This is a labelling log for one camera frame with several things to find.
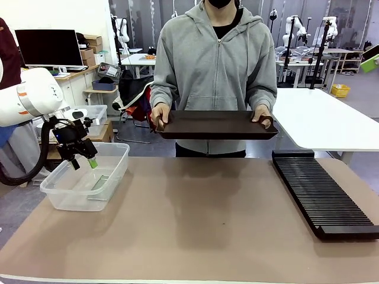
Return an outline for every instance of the white cabinet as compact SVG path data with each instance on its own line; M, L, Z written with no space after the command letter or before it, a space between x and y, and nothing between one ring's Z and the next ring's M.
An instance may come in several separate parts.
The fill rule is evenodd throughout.
M92 88L92 81L97 79L96 70L97 68L92 68L80 73L72 73L67 78L57 79L63 96L70 107L87 104L87 97L83 91Z
M62 89L63 97L65 98L66 102L69 104L70 107L74 107L75 106L75 100L73 97L70 81L69 80L60 81L60 82L58 82L58 84L59 84L60 88Z

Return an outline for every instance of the hoodie drawstring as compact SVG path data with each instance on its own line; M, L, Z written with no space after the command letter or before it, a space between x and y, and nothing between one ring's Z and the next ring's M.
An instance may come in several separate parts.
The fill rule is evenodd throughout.
M247 70L246 70L246 74L247 74L248 76L247 76L246 81L249 80L249 67L250 67L249 56L250 56L250 24L248 24L248 64L247 64L248 67L247 67Z

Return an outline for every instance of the beige table mat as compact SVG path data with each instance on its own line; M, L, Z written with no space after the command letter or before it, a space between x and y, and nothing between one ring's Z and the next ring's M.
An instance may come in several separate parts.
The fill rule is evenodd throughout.
M376 194L342 162L320 162L379 224ZM57 211L44 200L1 250L0 274L374 282L379 244L320 242L270 161L132 158L103 212Z

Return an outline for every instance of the white wall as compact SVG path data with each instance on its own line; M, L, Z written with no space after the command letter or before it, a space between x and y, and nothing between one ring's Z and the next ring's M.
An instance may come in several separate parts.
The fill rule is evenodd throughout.
M373 46L379 44L379 0L373 0L374 7L366 40L372 42Z
M106 61L116 62L108 0L0 0L10 29L52 28L102 36Z

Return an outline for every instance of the black face mask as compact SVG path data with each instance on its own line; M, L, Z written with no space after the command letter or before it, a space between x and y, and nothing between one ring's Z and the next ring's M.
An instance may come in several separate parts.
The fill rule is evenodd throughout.
M215 6L217 9L224 8L231 0L209 0L209 3L212 6Z

